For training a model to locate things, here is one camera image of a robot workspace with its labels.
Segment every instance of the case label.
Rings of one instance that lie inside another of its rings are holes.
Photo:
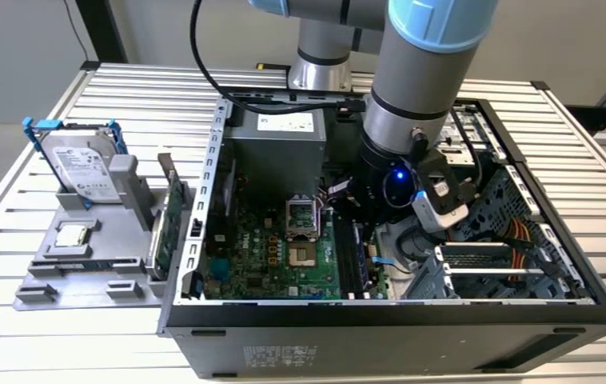
[[[258,116],[258,130],[276,130],[279,132],[315,132],[312,114],[260,114]]]

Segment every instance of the green circuit board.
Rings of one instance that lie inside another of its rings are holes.
[[[223,299],[339,299],[338,264],[330,214],[316,242],[287,242],[284,210],[238,210],[230,278],[210,274],[206,291]]]

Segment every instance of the open computer tower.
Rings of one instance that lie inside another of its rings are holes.
[[[362,98],[236,96],[264,107]],[[454,109],[475,154],[451,120],[435,147],[458,177],[472,156],[483,165],[466,219],[438,244],[410,215],[363,242],[326,201],[363,114],[271,118],[218,102],[159,326],[202,378],[523,372],[606,335],[606,288],[490,104]]]

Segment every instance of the wire bundle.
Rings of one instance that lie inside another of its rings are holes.
[[[512,218],[512,221],[508,223],[507,233],[504,234],[506,238],[515,238],[530,242],[530,231],[529,227],[522,223],[518,218]],[[512,269],[518,270],[523,268],[526,263],[526,255],[512,248]],[[508,281],[516,282],[521,279],[519,276],[510,276]]]

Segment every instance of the white wall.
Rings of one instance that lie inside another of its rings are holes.
[[[113,0],[129,27],[127,48],[145,64],[192,66],[190,0]],[[204,0],[199,48],[211,66],[291,63],[298,21],[256,11],[247,0]],[[371,71],[375,57],[354,55]],[[594,103],[606,91],[606,0],[500,0],[470,78],[546,80],[569,103]]]
[[[111,2],[131,61],[192,66],[191,0]],[[204,0],[203,8],[199,46],[211,66],[291,63],[295,19],[256,11],[247,0]],[[0,0],[0,122],[49,112],[83,59],[61,0]],[[354,55],[352,63],[371,71],[375,57]],[[595,102],[606,91],[606,0],[500,0],[468,77],[546,80],[566,102]]]
[[[73,0],[73,22],[96,58]],[[61,0],[0,0],[0,122],[44,117],[83,64]]]

